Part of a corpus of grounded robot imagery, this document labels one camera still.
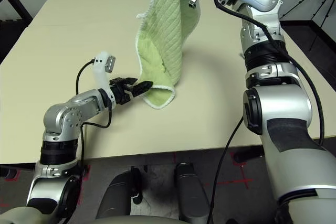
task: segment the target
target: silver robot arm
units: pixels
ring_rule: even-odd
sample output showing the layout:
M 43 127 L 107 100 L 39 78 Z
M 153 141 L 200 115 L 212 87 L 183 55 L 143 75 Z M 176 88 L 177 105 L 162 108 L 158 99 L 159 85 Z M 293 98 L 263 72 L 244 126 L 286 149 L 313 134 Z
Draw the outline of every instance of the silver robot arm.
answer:
M 190 0 L 194 7 L 197 0 Z M 215 0 L 267 26 L 286 50 L 278 11 L 282 0 Z M 271 45 L 263 30 L 243 20 L 247 68 L 245 125 L 260 135 L 279 203 L 278 223 L 334 223 L 336 158 L 314 142 L 307 128 L 312 108 L 296 67 Z
M 44 116 L 45 131 L 40 160 L 35 165 L 26 207 L 14 208 L 0 215 L 0 224 L 57 223 L 73 214 L 81 189 L 83 167 L 76 159 L 80 127 L 106 108 L 130 101 L 147 92 L 152 82 L 135 86 L 135 78 L 108 81 L 115 58 L 106 52 L 92 61 L 99 89 L 74 96 L 66 103 L 51 106 Z

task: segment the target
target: tripod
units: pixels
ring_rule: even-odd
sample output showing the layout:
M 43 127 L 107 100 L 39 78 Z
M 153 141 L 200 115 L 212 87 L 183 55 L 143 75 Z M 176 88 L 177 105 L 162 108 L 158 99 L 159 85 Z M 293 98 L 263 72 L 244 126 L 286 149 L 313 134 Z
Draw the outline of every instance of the tripod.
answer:
M 299 3 L 298 3 L 296 6 L 294 6 L 294 7 L 293 7 L 292 9 L 290 9 L 288 12 L 286 12 L 285 14 L 283 14 L 283 15 L 281 16 L 281 18 L 285 17 L 287 14 L 289 14 L 292 10 L 294 10 L 297 6 L 299 6 L 300 4 L 302 4 L 304 1 L 305 1 L 305 0 L 301 0 L 301 1 L 299 1 Z M 327 1 L 327 0 L 323 0 L 323 1 L 322 1 L 320 7 L 319 7 L 319 8 L 317 9 L 317 11 L 313 14 L 313 16 L 311 17 L 310 20 L 313 20 L 313 19 L 314 19 L 314 17 L 316 16 L 316 14 L 319 12 L 319 10 L 322 8 L 322 6 L 325 4 L 326 1 Z M 320 25 L 320 28 L 322 28 L 322 26 L 323 26 L 325 20 L 329 17 L 329 13 L 330 13 L 330 10 L 331 10 L 331 8 L 332 8 L 334 2 L 335 2 L 335 0 L 333 0 L 333 1 L 331 2 L 329 9 L 328 9 L 326 15 L 324 16 L 324 19 L 323 19 L 323 21 L 322 21 L 322 24 Z M 314 40 L 313 40 L 313 42 L 312 42 L 312 44 L 311 44 L 311 46 L 310 46 L 310 48 L 309 48 L 309 51 L 311 51 L 311 49 L 312 49 L 312 47 L 313 47 L 313 45 L 314 45 L 316 39 L 317 39 L 317 35 L 315 35 L 315 38 L 314 38 Z

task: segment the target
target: quilted fabric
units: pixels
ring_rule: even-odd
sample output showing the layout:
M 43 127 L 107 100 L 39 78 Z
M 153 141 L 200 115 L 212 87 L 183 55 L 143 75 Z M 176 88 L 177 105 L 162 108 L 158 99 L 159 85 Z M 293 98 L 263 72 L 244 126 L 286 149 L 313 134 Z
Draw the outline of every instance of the quilted fabric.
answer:
M 200 9 L 189 0 L 151 0 L 136 38 L 140 81 L 153 81 L 143 97 L 151 107 L 162 109 L 175 96 L 181 76 L 182 45 L 198 23 Z

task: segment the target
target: black cable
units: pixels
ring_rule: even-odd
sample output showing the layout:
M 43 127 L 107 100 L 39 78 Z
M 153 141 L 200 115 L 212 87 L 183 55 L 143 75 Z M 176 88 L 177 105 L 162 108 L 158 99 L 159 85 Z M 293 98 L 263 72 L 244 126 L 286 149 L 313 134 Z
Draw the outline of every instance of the black cable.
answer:
M 90 60 L 89 62 L 85 63 L 85 65 L 79 70 L 78 74 L 77 74 L 77 77 L 76 77 L 76 95 L 79 94 L 79 91 L 78 91 L 78 83 L 79 83 L 79 78 L 80 78 L 80 75 L 82 74 L 82 72 L 84 71 L 84 69 L 90 65 L 90 64 L 93 64 L 94 63 L 94 59 Z
M 224 7 L 223 5 L 221 5 L 218 0 L 214 0 L 215 5 L 218 9 L 224 11 L 227 14 L 233 15 L 235 17 L 241 18 L 243 20 L 246 20 L 256 26 L 258 26 L 259 28 L 261 28 L 263 30 L 263 32 L 265 33 L 267 39 L 269 40 L 269 42 L 272 44 L 272 46 L 279 51 L 279 53 L 281 53 L 284 57 L 286 57 L 289 61 L 291 61 L 293 63 L 293 65 L 299 69 L 299 71 L 302 73 L 302 75 L 304 76 L 304 78 L 307 80 L 313 94 L 316 100 L 316 104 L 317 104 L 317 109 L 318 109 L 318 113 L 319 113 L 319 121 L 320 121 L 320 139 L 319 139 L 319 144 L 322 146 L 323 145 L 323 141 L 324 141 L 324 116 L 323 116 L 323 110 L 322 110 L 322 104 L 321 104 L 321 100 L 319 97 L 319 94 L 316 90 L 316 87 L 314 85 L 314 83 L 312 82 L 312 80 L 310 79 L 309 75 L 307 74 L 307 72 L 304 70 L 304 68 L 296 61 L 293 59 L 293 57 L 289 56 L 289 54 L 283 50 L 282 48 L 280 48 L 276 42 L 274 41 L 274 39 L 272 38 L 271 34 L 269 33 L 267 26 L 264 25 L 263 23 L 260 23 L 258 21 L 256 21 L 255 19 L 252 19 L 244 14 L 235 12 L 233 10 L 230 10 L 226 7 Z
M 211 203 L 210 203 L 210 211 L 209 211 L 209 215 L 208 215 L 208 219 L 206 221 L 206 224 L 210 224 L 210 221 L 212 219 L 212 213 L 213 213 L 213 210 L 214 210 L 214 206 L 215 206 L 215 195 L 216 195 L 216 188 L 217 188 L 217 181 L 218 181 L 218 177 L 219 177 L 219 172 L 221 171 L 221 167 L 222 167 L 222 162 L 224 160 L 224 157 L 227 153 L 227 150 L 229 148 L 229 145 L 233 139 L 233 137 L 235 136 L 239 126 L 242 124 L 243 122 L 243 117 L 241 117 L 240 121 L 238 122 L 237 126 L 235 127 L 235 129 L 233 130 L 229 140 L 227 141 L 227 144 L 223 150 L 223 153 L 219 159 L 219 162 L 218 162 L 218 166 L 217 166 L 217 171 L 216 171 L 216 175 L 215 175 L 215 180 L 214 180 L 214 184 L 213 184 L 213 188 L 212 188 L 212 196 L 211 196 Z
M 107 125 L 100 125 L 97 123 L 90 123 L 90 122 L 85 122 L 83 123 L 83 125 L 92 125 L 92 126 L 96 126 L 102 129 L 106 129 L 111 125 L 111 122 L 112 122 L 112 106 L 109 106 L 109 120 L 107 122 Z
M 84 169 L 84 151 L 85 151 L 85 142 L 84 142 L 84 133 L 83 133 L 83 125 L 80 126 L 80 140 L 82 144 L 82 150 L 80 152 L 80 167 Z
M 89 62 L 85 63 L 84 66 L 79 70 L 77 77 L 76 77 L 76 95 L 78 95 L 79 93 L 79 78 L 80 75 L 82 74 L 82 72 L 84 71 L 84 69 L 89 66 L 90 64 L 93 64 L 95 61 L 94 59 L 90 60 Z M 107 125 L 100 125 L 97 123 L 90 123 L 90 122 L 84 122 L 82 123 L 82 125 L 80 126 L 80 138 L 81 138 L 81 145 L 82 145 L 82 149 L 81 149 L 81 160 L 80 160 L 80 166 L 83 169 L 82 173 L 80 174 L 80 181 L 82 182 L 82 175 L 84 172 L 84 154 L 85 154 L 85 140 L 84 140 L 84 133 L 83 133 L 83 125 L 92 125 L 92 126 L 96 126 L 99 128 L 108 128 L 111 125 L 111 121 L 112 121 L 112 107 L 111 105 L 109 105 L 109 120 Z

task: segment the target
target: table surface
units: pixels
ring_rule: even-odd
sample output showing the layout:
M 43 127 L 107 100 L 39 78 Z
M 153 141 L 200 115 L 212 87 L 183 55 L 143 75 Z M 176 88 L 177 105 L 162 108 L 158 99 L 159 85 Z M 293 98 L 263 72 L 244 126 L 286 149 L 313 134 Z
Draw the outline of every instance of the table surface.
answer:
M 135 36 L 150 0 L 48 0 L 0 65 L 0 164 L 39 159 L 43 116 L 53 104 L 75 95 L 78 70 L 100 51 L 117 57 L 110 79 L 139 77 Z M 245 65 L 241 21 L 201 0 L 201 20 L 186 41 L 176 98 L 163 110 L 141 98 L 117 106 L 108 129 L 87 127 L 86 158 L 222 147 L 242 115 Z M 336 93 L 298 46 L 285 35 L 289 53 L 316 84 L 326 136 L 336 135 Z M 90 68 L 80 92 L 97 88 Z M 319 136 L 311 91 L 312 137 Z M 107 113 L 93 121 L 105 124 Z M 232 146 L 260 144 L 244 126 Z

